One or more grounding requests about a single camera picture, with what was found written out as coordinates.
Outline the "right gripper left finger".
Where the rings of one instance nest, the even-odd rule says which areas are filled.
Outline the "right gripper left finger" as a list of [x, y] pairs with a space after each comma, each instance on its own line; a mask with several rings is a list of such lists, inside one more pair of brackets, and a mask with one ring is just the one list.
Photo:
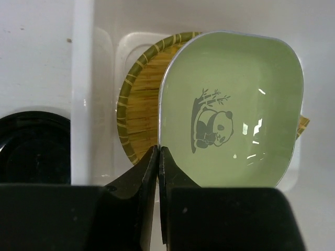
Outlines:
[[2, 185], [1, 250], [149, 250], [157, 146], [105, 186]]

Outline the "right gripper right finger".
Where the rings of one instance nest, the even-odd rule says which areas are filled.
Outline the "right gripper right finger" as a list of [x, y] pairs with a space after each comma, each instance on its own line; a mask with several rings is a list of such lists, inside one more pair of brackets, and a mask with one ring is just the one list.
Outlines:
[[162, 242], [167, 250], [305, 250], [291, 206], [275, 188], [202, 188], [160, 148]]

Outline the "round bamboo plate green rim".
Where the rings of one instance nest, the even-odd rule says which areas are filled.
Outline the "round bamboo plate green rim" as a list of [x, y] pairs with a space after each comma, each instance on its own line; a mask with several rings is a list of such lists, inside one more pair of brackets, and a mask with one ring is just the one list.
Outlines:
[[121, 146], [132, 164], [158, 142], [159, 89], [177, 51], [199, 32], [183, 32], [151, 45], [134, 62], [119, 92], [116, 111]]

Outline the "black round plate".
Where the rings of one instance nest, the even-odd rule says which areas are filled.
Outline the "black round plate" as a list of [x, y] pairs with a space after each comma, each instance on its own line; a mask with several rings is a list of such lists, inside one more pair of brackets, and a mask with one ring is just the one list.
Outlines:
[[1, 118], [1, 183], [70, 184], [70, 120], [45, 111]]

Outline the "green square panda plate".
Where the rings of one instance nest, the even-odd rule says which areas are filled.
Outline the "green square panda plate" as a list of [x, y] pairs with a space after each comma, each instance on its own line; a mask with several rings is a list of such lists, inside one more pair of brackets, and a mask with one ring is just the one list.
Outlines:
[[303, 102], [298, 56], [276, 38], [212, 31], [172, 59], [159, 94], [159, 145], [201, 187], [297, 182]]

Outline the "rectangular bamboo tray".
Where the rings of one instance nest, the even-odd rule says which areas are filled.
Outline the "rectangular bamboo tray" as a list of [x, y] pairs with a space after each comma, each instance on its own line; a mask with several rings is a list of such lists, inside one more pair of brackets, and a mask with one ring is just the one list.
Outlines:
[[300, 115], [296, 139], [298, 139], [301, 136], [301, 134], [306, 130], [309, 122], [310, 120], [308, 118], [304, 117], [303, 115]]

